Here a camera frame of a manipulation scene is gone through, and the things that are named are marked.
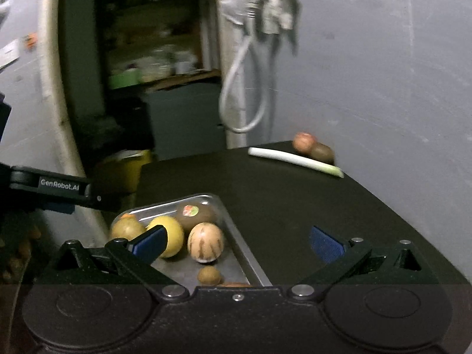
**white cable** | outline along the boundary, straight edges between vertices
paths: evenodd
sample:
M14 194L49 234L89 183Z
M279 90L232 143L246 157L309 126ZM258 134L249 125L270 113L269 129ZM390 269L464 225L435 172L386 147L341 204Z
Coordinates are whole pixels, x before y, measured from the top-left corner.
M256 42L256 29L255 29L255 20L254 18L249 17L247 19L247 27L248 27L248 32L249 35L247 35L244 40L242 41L242 44L236 54L236 57L233 61L233 64L231 65L230 71L228 72L226 79L223 83L223 88L221 89L221 94L219 96L219 116L221 117L221 120L223 121L223 124L225 127L232 131L233 133L248 133L249 131L253 130L263 119L267 107L268 107L268 94L265 91L265 89L261 89L261 99L260 99L260 104L259 108L257 110L256 115L254 116L254 119L247 124L246 126L243 126L242 128L235 128L230 125L229 120L227 118L227 103L228 103L228 97L230 95L230 89L231 85L233 85L234 79L236 77L236 73L238 69L241 67L242 62L244 61L244 58L247 55L247 51L249 50L249 47L252 45L254 46ZM254 67L258 68L259 67L259 60L258 56L256 55L257 52L254 52L254 63L256 64Z
M333 176L344 178L344 173L337 166L325 164L315 161L311 158L297 156L296 154L287 153L279 150L261 149L260 147L249 148L247 151L250 156L278 159L279 161L289 162L291 164L305 166L306 168L319 170L320 172L331 174Z

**black table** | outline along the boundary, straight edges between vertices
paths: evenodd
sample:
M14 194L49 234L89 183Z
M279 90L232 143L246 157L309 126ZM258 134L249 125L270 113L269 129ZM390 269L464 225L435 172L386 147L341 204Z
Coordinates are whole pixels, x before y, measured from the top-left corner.
M263 145L294 152L290 142ZM445 346L463 353L472 339L472 286L413 227L351 177L337 178L289 163L248 156L247 148L143 166L136 205L216 194L275 285L293 284L324 264L311 250L316 225L374 246L412 241L444 284L453 305Z

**gray wall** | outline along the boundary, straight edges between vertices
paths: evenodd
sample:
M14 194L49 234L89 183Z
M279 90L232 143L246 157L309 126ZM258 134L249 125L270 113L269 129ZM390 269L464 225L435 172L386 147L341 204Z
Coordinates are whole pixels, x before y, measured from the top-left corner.
M0 48L38 30L38 0L10 2L9 16L0 28ZM5 102L12 106L0 143L0 162L63 173L53 121L42 97L36 50L28 52L21 48L20 58L0 73L0 91L6 95ZM79 239L86 246L94 245L94 235L86 227L87 222L81 214L44 211L37 222L44 222L40 226L44 227L45 241L52 246L71 238Z
M65 58L63 78L76 118L104 114L95 36L95 0L61 0Z
M472 0L300 2L271 140L313 132L472 280Z

